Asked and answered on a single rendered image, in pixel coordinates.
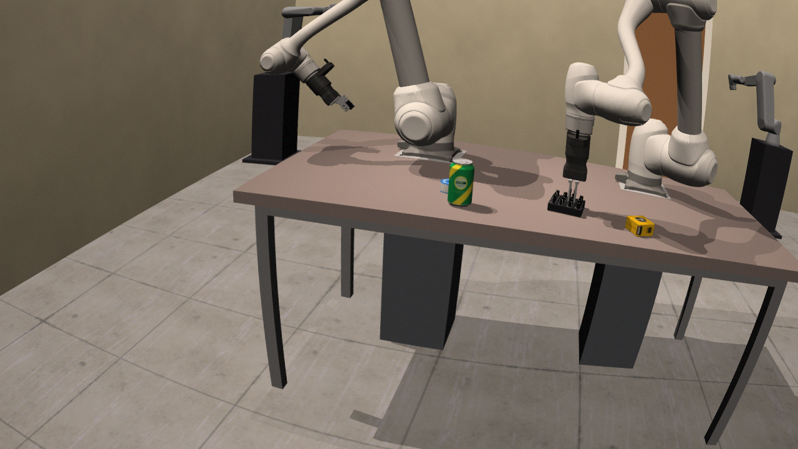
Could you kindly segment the green and yellow drink can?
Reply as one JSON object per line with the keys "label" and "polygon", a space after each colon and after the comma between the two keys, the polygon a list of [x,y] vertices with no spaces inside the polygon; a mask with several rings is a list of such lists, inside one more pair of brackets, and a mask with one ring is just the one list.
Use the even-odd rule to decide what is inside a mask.
{"label": "green and yellow drink can", "polygon": [[455,158],[449,168],[448,202],[451,206],[464,208],[471,204],[475,167],[473,162]]}

